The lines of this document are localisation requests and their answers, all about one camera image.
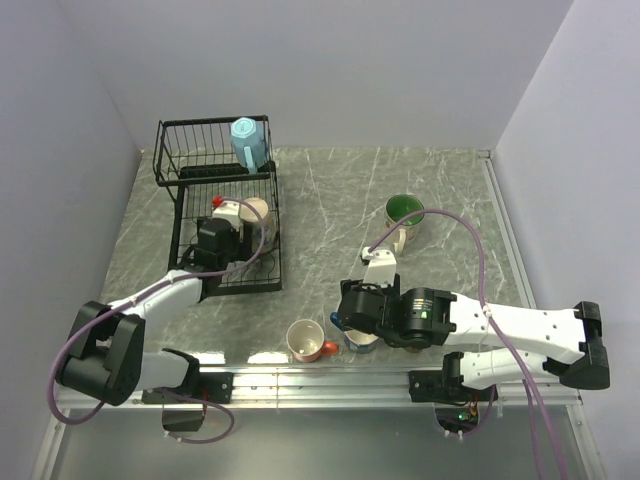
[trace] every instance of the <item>beige mug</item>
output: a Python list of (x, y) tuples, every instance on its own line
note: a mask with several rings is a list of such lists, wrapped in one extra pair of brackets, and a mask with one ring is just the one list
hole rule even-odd
[[(412, 195), (394, 195), (387, 200), (384, 209), (385, 226), (391, 228), (406, 215), (423, 209), (424, 206), (422, 202)], [(423, 218), (424, 215), (416, 215), (396, 229), (392, 238), (393, 249), (397, 255), (402, 255), (405, 246), (415, 240), (420, 230), (420, 222)]]
[[(245, 202), (255, 208), (264, 220), (265, 240), (262, 253), (270, 252), (275, 247), (276, 223), (273, 219), (273, 214), (269, 211), (269, 205), (259, 197), (247, 198)], [(260, 236), (262, 235), (258, 217), (248, 207), (240, 205), (240, 220), (251, 227), (251, 252), (255, 253), (258, 250), (258, 245), (260, 245)]]
[(296, 320), (286, 338), (293, 358), (299, 362), (313, 362), (321, 355), (335, 355), (340, 350), (337, 343), (325, 341), (324, 330), (313, 320)]

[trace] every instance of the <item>dish rack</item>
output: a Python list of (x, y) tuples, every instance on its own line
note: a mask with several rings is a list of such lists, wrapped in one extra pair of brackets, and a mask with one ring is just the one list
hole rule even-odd
[(231, 124), (241, 117), (160, 122), (153, 170), (156, 182), (166, 187), (174, 203), (169, 250), (170, 269), (191, 255), (203, 220), (211, 218), (212, 199), (260, 197), (269, 205), (276, 225), (273, 250), (253, 264), (222, 279), (214, 295), (273, 292), (282, 289), (282, 251), (278, 177), (271, 151), (269, 118), (250, 116), (265, 132), (267, 163), (257, 173), (238, 163), (231, 145)]

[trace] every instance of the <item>gray wall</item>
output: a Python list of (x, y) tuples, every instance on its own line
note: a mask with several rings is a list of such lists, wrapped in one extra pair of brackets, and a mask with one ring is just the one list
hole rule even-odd
[(59, 6), (0, 5), (0, 470), (23, 479), (51, 360), (100, 293), (139, 152)]
[(571, 0), (59, 0), (139, 147), (266, 113), (280, 145), (494, 147)]
[(584, 398), (613, 479), (640, 469), (639, 45), (637, 0), (576, 0), (496, 162), (539, 304), (601, 304), (612, 385)]

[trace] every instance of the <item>marble countertop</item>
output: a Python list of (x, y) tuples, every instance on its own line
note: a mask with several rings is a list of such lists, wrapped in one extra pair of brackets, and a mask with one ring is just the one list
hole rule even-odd
[[(398, 193), (426, 207), (459, 213), (476, 226), (487, 254), (487, 300), (521, 306), (507, 251), (477, 152), (425, 148), (279, 148), (283, 289), (209, 298), (149, 336), (147, 351), (171, 347), (205, 364), (291, 364), (285, 333), (295, 320), (322, 325), (340, 352), (317, 363), (440, 366), (447, 350), (417, 354), (382, 342), (369, 354), (343, 344), (329, 321), (340, 280), (362, 278), (363, 246), (384, 231), (384, 204)], [(152, 154), (143, 156), (104, 285), (102, 300), (131, 295), (167, 269), (173, 202), (155, 183)], [(402, 290), (427, 286), (477, 297), (478, 258), (468, 232), (453, 220), (427, 216), (398, 259)]]

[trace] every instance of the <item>cup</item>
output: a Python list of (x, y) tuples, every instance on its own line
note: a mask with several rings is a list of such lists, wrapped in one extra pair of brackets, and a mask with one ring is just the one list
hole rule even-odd
[[(387, 200), (384, 210), (385, 226), (391, 228), (405, 215), (422, 209), (424, 209), (424, 206), (416, 197), (412, 195), (394, 195)], [(393, 248), (396, 254), (402, 255), (404, 248), (415, 240), (423, 218), (424, 215), (416, 215), (396, 229), (393, 235)]]
[(252, 118), (242, 117), (231, 124), (231, 145), (238, 163), (257, 173), (258, 168), (267, 163), (267, 144), (264, 128)]
[[(273, 250), (276, 240), (276, 223), (273, 219), (273, 214), (269, 211), (269, 205), (259, 197), (247, 198), (245, 202), (255, 208), (264, 220), (265, 240), (262, 253)], [(258, 250), (258, 245), (260, 245), (260, 236), (262, 235), (258, 217), (248, 207), (240, 205), (240, 220), (251, 227), (251, 252), (255, 253)]]
[(376, 348), (380, 337), (376, 335), (370, 335), (358, 330), (346, 330), (340, 320), (338, 319), (338, 313), (333, 312), (329, 315), (331, 323), (338, 327), (344, 333), (344, 343), (349, 350), (356, 353), (369, 353)]
[(324, 330), (313, 320), (296, 320), (286, 338), (293, 358), (299, 362), (313, 362), (320, 355), (335, 355), (340, 350), (337, 343), (324, 340)]

